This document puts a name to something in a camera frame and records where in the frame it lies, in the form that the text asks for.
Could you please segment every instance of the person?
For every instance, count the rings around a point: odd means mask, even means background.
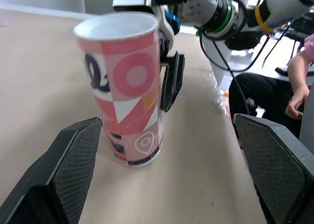
[[[297,138],[301,130],[300,112],[303,112],[310,93],[306,75],[309,65],[314,61],[314,34],[305,39],[304,47],[304,51],[289,63],[289,82],[251,73],[236,76],[245,98],[251,98],[256,105],[265,109],[263,118],[286,126]],[[234,80],[229,88],[229,105],[232,118],[235,113],[247,113]],[[250,114],[256,116],[253,110],[250,110]]]

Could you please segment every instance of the pink paper cup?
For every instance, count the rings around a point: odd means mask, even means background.
[[[159,153],[159,21],[144,12],[117,12],[74,28],[103,128],[118,161],[142,166]]]

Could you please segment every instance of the beige table surface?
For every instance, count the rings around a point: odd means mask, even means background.
[[[0,203],[63,128],[99,114],[72,35],[79,20],[3,11],[0,28]],[[114,163],[101,135],[81,224],[264,224],[252,180],[198,39],[164,114],[164,146],[143,168]]]

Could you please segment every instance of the pink sleeve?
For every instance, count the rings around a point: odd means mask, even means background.
[[[314,34],[305,39],[304,51],[314,61]]]

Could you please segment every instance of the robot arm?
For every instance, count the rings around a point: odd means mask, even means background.
[[[181,88],[184,68],[184,55],[167,57],[180,28],[178,20],[166,12],[165,5],[173,4],[182,5],[183,16],[204,37],[223,40],[232,50],[244,50],[255,47],[264,34],[306,14],[314,0],[264,0],[252,10],[241,0],[113,0],[116,11],[150,12],[160,20],[160,60],[168,65],[161,97],[164,111],[171,108]]]
[[[208,39],[219,38],[229,49],[244,50],[259,44],[264,34],[300,18],[312,5],[314,0],[264,0],[248,10],[245,27],[231,38],[227,35],[240,25],[243,16],[230,0],[189,0],[183,5],[183,17],[203,30]]]
[[[156,2],[156,0],[113,0],[113,7],[116,11],[131,10],[158,14]],[[245,15],[231,0],[185,0],[182,11],[183,17],[201,30],[208,39],[224,40],[230,49],[243,50],[255,47],[264,34],[303,16],[313,5],[314,0],[264,0],[255,9],[248,10],[246,24],[241,32],[234,30],[242,24]],[[171,49],[173,41],[171,28],[165,22],[162,29],[170,40]]]

